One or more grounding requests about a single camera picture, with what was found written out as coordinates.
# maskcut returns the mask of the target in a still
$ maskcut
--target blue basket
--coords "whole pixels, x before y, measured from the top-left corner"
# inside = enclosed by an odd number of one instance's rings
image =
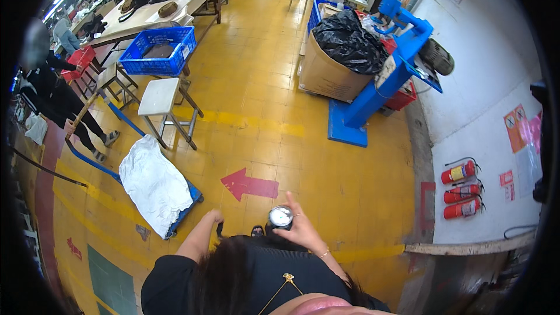
[[[316,25],[318,25],[319,21],[321,20],[321,12],[319,12],[319,4],[320,3],[329,3],[332,6],[334,6],[335,8],[337,7],[336,3],[333,3],[332,1],[328,1],[328,0],[313,0],[313,8],[312,8],[312,13],[311,16],[309,17],[309,21],[307,23],[307,33],[309,34],[309,32],[311,32],[311,30],[313,28],[315,28]],[[349,6],[344,6],[345,10],[350,10]]]
[[[169,43],[174,50],[167,59],[143,59],[142,55],[152,45]],[[185,66],[186,57],[197,46],[194,27],[148,29],[138,33],[124,51],[119,62],[128,74],[151,74],[175,77]]]

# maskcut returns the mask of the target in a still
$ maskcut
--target machine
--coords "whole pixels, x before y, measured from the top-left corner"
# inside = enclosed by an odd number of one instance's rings
[[[394,26],[386,31],[376,27],[375,31],[380,34],[403,29],[409,23],[413,27],[394,37],[397,48],[385,61],[377,79],[370,81],[351,104],[336,100],[329,102],[329,140],[367,147],[368,133],[363,125],[411,76],[443,93],[435,70],[444,75],[452,71],[451,56],[437,42],[429,39],[433,27],[428,21],[401,8],[398,0],[382,0],[379,11],[394,22]]]

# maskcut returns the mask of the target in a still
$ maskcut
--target black garbage bag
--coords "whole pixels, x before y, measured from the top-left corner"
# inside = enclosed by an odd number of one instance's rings
[[[327,17],[312,31],[331,59],[358,74],[378,73],[389,56],[379,39],[362,28],[354,10]]]

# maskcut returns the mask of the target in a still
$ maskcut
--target can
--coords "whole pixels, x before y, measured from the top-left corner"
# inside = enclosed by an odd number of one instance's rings
[[[273,229],[290,230],[292,219],[292,210],[286,206],[276,206],[268,213],[268,222]]]

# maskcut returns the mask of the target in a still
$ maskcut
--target painted arrow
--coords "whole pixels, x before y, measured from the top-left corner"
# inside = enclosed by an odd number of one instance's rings
[[[247,168],[243,168],[221,179],[222,184],[234,195],[236,200],[241,201],[244,193],[271,199],[278,197],[277,181],[247,177],[246,172]]]

